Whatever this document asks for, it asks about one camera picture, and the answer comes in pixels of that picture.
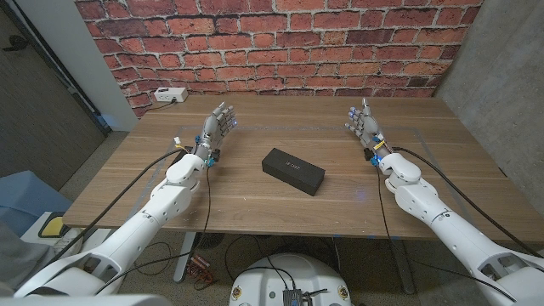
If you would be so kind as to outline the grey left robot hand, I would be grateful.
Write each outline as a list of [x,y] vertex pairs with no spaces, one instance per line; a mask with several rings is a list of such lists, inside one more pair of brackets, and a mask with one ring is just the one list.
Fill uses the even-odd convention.
[[201,133],[195,138],[193,154],[206,161],[220,149],[224,138],[236,125],[234,107],[222,102],[204,121]]

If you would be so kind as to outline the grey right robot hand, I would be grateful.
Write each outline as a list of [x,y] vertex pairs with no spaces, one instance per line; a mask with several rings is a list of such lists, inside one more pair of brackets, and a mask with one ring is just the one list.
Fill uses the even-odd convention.
[[349,109],[348,119],[349,122],[344,126],[360,140],[367,161],[379,163],[385,156],[393,152],[371,113],[368,98],[362,99],[360,109],[356,107]]

